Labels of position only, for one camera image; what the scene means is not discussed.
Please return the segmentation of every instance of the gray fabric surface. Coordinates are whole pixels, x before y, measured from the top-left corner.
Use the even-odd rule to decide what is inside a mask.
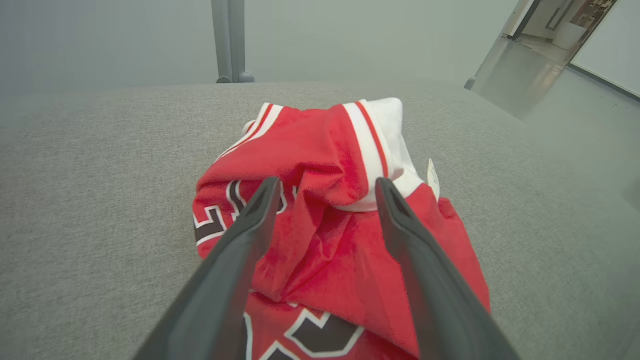
[[[524,359],[622,358],[640,217],[462,88],[201,85],[0,101],[0,359],[126,359],[197,268],[195,183],[263,102],[398,97]]]

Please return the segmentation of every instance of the white planter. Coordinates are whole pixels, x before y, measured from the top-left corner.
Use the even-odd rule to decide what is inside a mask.
[[[580,40],[586,31],[587,29],[574,25],[571,22],[563,22],[556,33],[554,45],[569,50]]]

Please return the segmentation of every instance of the red stripe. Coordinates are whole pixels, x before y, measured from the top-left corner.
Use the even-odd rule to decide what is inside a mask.
[[[242,145],[242,144],[246,143],[247,141],[251,140],[258,133],[258,131],[260,131],[260,129],[264,125],[265,121],[267,120],[267,117],[269,116],[269,112],[271,112],[271,108],[272,107],[273,107],[273,104],[269,104],[269,106],[267,106],[267,110],[264,112],[264,115],[262,116],[262,119],[260,119],[260,123],[255,128],[255,130],[253,130],[253,132],[251,133],[251,135],[249,135],[248,138],[244,139],[241,143],[239,143],[239,144],[233,146],[231,149],[227,150],[224,154],[222,154],[222,156],[227,155],[232,150],[238,148],[240,145]]]
[[[376,132],[376,128],[373,126],[373,121],[369,117],[369,113],[364,108],[364,105],[360,104],[360,102],[356,102],[356,105],[360,109],[362,115],[364,115],[364,119],[367,121],[367,125],[369,125],[369,131],[373,136],[373,141],[376,143],[376,147],[378,148],[378,155],[380,155],[380,162],[382,162],[382,174],[385,177],[389,177],[389,167],[387,166],[387,157],[385,156],[385,151],[382,149],[382,143],[380,142],[380,138],[378,137],[378,133]]]

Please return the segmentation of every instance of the red jersey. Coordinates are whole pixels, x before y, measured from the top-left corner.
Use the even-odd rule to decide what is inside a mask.
[[[400,100],[305,111],[265,104],[245,128],[199,180],[193,216],[204,258],[262,180],[282,180],[271,246],[244,314],[247,359],[419,356],[401,268],[382,237],[379,177],[393,180],[489,310],[462,221],[409,157]]]

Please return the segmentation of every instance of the clothing tag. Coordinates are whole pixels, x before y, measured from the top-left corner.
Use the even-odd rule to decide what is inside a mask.
[[[436,167],[431,159],[429,159],[429,168],[427,169],[427,184],[433,190],[433,195],[436,195],[436,201],[440,200],[440,181],[438,180]]]

